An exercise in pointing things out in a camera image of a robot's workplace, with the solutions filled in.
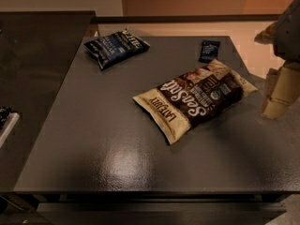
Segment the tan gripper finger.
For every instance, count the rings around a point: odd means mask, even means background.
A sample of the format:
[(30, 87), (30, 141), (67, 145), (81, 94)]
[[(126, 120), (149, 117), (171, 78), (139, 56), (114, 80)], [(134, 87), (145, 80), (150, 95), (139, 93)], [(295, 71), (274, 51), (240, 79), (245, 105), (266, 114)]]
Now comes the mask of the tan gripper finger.
[(300, 63), (286, 61), (280, 69), (270, 68), (264, 85), (262, 116), (279, 119), (300, 97)]
[(260, 44), (272, 44), (277, 31), (277, 22), (271, 23), (254, 38)]

